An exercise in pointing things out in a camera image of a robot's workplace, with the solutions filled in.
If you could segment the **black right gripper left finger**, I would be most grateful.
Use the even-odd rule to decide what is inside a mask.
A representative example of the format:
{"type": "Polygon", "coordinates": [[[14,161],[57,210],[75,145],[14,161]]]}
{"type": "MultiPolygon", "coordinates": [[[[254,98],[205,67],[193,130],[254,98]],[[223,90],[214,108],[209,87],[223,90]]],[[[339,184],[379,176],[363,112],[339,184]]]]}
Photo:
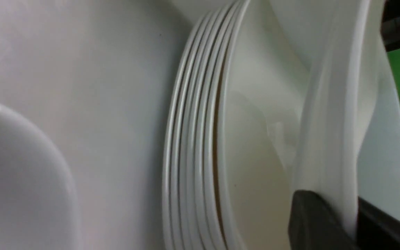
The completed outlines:
{"type": "Polygon", "coordinates": [[[293,194],[288,236],[292,250],[357,249],[327,202],[309,190],[293,194]]]}

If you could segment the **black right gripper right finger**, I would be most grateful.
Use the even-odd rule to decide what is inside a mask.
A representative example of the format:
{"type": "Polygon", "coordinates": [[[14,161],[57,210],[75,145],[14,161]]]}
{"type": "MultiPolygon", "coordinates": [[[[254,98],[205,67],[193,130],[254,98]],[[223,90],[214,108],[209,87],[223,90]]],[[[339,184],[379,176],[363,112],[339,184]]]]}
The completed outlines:
{"type": "Polygon", "coordinates": [[[400,250],[400,221],[358,199],[357,246],[361,250],[400,250]]]}

